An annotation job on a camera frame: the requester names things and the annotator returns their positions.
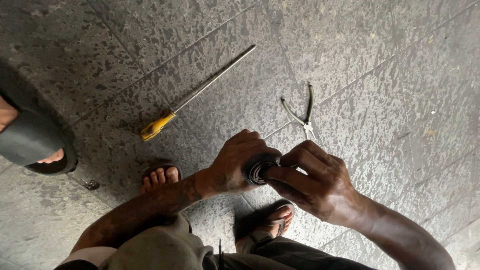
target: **forearm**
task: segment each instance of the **forearm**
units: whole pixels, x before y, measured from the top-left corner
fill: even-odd
[[[204,170],[199,171],[116,207],[83,232],[72,252],[93,246],[118,248],[138,233],[161,225],[189,206],[213,196],[202,185],[204,177]]]
[[[363,202],[359,222],[352,229],[374,242],[402,269],[455,269],[448,252],[418,224],[367,197]]]

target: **screwdriver shaft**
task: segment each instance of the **screwdriver shaft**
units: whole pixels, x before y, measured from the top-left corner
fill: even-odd
[[[183,106],[187,105],[192,99],[194,99],[196,96],[198,96],[203,90],[205,90],[207,87],[209,87],[214,81],[216,81],[220,76],[222,76],[225,72],[227,72],[231,67],[233,67],[236,63],[238,63],[240,60],[242,60],[247,54],[249,54],[251,51],[253,51],[257,45],[253,45],[250,47],[248,50],[244,51],[240,57],[235,60],[233,63],[228,65],[224,71],[220,72],[217,76],[215,76],[211,81],[209,81],[202,89],[198,90],[193,96],[191,96],[186,102],[184,102],[182,105],[180,105],[176,110],[173,111],[174,114],[176,114]]]

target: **foot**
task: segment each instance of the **foot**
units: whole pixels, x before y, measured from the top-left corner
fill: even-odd
[[[18,116],[18,111],[2,97],[0,97],[0,132],[7,127],[16,117]],[[38,161],[38,163],[52,163],[54,161],[59,161],[63,158],[64,152],[63,148],[60,148],[55,154],[49,156],[46,159]]]
[[[173,184],[179,181],[179,171],[175,167],[170,167],[165,172],[163,168],[158,168],[150,173],[150,176],[144,177],[144,184],[140,192],[146,194],[163,187],[166,184]]]
[[[275,213],[268,216],[267,219],[274,221],[274,220],[278,220],[278,219],[281,219],[281,218],[285,219],[285,230],[284,230],[284,233],[285,233],[288,230],[288,228],[290,227],[290,224],[292,223],[292,220],[293,220],[293,214],[292,214],[292,211],[290,210],[289,207],[284,206],[284,207],[280,208]],[[276,237],[279,229],[280,229],[280,224],[275,225],[275,226],[266,226],[265,225],[265,226],[259,226],[258,228],[255,229],[255,231],[269,232],[273,235],[273,237]],[[249,236],[246,236],[246,237],[240,239],[239,241],[237,241],[235,243],[235,248],[237,250],[237,253],[241,253],[243,243],[245,242],[247,237],[249,237]]]

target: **granite floor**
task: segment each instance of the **granite floor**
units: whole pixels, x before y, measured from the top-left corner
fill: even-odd
[[[258,131],[283,153],[305,139],[345,159],[363,194],[422,225],[457,269],[480,269],[480,6],[474,0],[0,1],[0,61],[75,136],[75,172],[46,177],[0,157],[0,269],[52,269],[81,232],[139,194],[159,158],[185,174]],[[250,45],[258,48],[154,139],[139,131]],[[85,181],[101,187],[88,191]],[[186,212],[205,244],[233,252],[234,215],[268,186]],[[396,264],[358,232],[299,210],[286,237],[378,269]]]

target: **circlip pliers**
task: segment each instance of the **circlip pliers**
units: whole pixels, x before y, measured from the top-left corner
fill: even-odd
[[[297,115],[295,115],[290,110],[290,108],[288,107],[287,102],[285,101],[284,98],[281,98],[281,100],[282,100],[282,105],[285,108],[285,110],[288,112],[288,114],[290,114],[290,116],[293,117],[293,119],[297,120],[302,125],[303,129],[305,130],[305,134],[307,135],[307,140],[309,139],[308,138],[308,132],[310,132],[312,134],[313,138],[315,140],[317,140],[317,138],[315,137],[315,134],[313,133],[312,122],[310,121],[310,119],[312,118],[313,101],[314,101],[314,98],[315,98],[315,94],[313,92],[313,86],[308,85],[308,92],[310,94],[310,100],[308,102],[307,120],[305,120],[305,121],[300,119]]]

